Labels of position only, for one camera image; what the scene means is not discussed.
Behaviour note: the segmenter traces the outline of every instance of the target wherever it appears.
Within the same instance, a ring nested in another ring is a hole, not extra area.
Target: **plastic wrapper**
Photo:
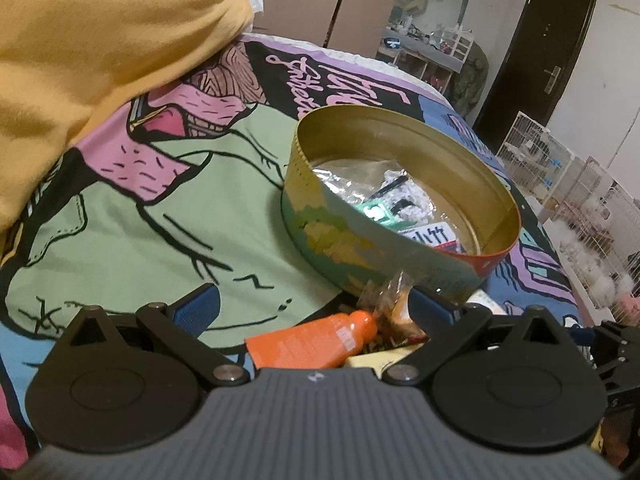
[[[457,226],[396,161],[336,160],[314,173],[373,221],[424,245],[465,252]]]
[[[402,271],[382,287],[373,282],[367,283],[357,308],[373,313],[382,337],[382,340],[370,345],[368,351],[396,348],[426,340],[425,333],[409,317],[408,301],[412,286],[414,280]]]

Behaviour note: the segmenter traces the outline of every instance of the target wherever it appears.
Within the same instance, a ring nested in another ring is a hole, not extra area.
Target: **orange tube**
[[[378,333],[373,315],[356,310],[246,340],[256,368],[335,368]]]

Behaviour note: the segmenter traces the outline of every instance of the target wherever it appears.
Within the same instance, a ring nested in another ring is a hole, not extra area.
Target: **cartoon print bedding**
[[[520,243],[484,289],[509,313],[542,304],[565,324],[580,322],[529,205],[443,98],[321,49],[245,36],[126,103],[65,153],[12,229],[0,267],[1,467],[38,449],[25,390],[83,305],[133,312],[213,281],[222,307],[201,340],[252,370],[244,338],[342,302],[293,247],[279,213],[296,121],[340,103],[423,120],[480,156],[523,221]]]

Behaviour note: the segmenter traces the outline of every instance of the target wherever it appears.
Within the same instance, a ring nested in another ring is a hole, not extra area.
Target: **metal screw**
[[[395,381],[408,382],[418,377],[418,368],[413,365],[393,365],[387,371],[389,377]]]
[[[244,376],[244,368],[238,365],[220,365],[213,369],[213,376],[219,381],[233,383]]]

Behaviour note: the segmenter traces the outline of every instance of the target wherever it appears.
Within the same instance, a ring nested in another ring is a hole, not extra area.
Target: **gray ribbed surface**
[[[613,480],[586,446],[515,456],[463,440],[413,388],[388,386],[368,368],[265,370],[218,389],[169,439],[116,456],[49,448],[19,480]]]

